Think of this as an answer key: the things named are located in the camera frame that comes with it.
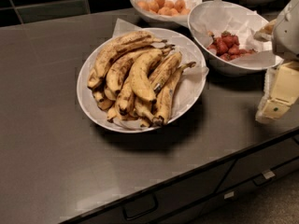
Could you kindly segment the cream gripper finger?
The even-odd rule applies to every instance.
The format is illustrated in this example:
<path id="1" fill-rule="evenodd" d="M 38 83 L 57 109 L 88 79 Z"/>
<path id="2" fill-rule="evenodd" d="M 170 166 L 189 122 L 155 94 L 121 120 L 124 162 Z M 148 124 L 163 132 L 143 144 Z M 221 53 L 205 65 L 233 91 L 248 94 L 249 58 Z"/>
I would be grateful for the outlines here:
<path id="1" fill-rule="evenodd" d="M 264 27 L 258 30 L 253 37 L 261 42 L 270 41 L 276 21 L 277 20 L 271 20 L 268 22 Z"/>
<path id="2" fill-rule="evenodd" d="M 263 124 L 281 119 L 298 98 L 299 62 L 284 62 L 277 68 L 269 68 L 255 119 Z"/>

